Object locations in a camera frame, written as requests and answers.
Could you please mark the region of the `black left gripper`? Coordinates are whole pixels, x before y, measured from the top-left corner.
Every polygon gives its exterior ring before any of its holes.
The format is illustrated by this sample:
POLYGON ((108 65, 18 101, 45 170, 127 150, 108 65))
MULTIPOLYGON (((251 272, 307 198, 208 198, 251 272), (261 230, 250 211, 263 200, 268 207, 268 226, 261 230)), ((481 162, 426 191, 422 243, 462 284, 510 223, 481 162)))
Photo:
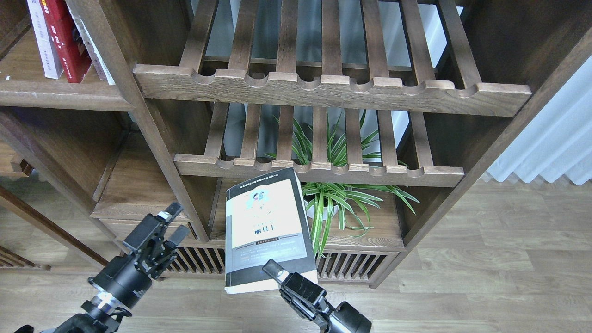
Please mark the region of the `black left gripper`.
POLYGON ((131 316, 129 310, 176 259, 176 248, 190 234, 189 228, 179 226, 164 239, 169 224, 183 210, 181 204, 172 202, 158 215, 146 215, 124 240, 130 253, 114 257, 97 276, 89 278, 88 282, 98 290, 87 303, 87 314, 91 318, 110 320, 117 308, 119 320, 131 316))

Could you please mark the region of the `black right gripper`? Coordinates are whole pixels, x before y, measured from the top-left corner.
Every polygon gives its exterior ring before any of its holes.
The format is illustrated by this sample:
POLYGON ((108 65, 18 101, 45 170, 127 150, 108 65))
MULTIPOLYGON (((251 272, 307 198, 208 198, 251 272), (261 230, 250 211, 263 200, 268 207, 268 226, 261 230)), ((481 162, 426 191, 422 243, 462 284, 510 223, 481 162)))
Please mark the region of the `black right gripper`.
POLYGON ((281 297, 300 317, 317 324, 322 333, 370 333, 371 321, 347 302, 333 307, 327 292, 299 273, 290 273, 273 259, 262 267, 277 284, 281 297))

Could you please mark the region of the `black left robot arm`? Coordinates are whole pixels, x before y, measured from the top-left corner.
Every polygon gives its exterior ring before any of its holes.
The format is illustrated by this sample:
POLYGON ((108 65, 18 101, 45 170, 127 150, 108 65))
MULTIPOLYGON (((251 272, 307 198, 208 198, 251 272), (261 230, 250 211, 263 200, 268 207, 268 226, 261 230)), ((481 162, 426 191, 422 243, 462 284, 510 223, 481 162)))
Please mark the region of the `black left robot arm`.
POLYGON ((171 203, 158 215, 148 214, 125 238, 127 255, 114 257, 99 274, 88 279, 98 290, 86 301, 82 314, 75 314, 54 329, 55 333, 113 333, 124 317, 145 295, 152 282, 176 259, 176 247, 190 230, 180 226, 169 240, 164 239, 169 224, 183 211, 171 203))

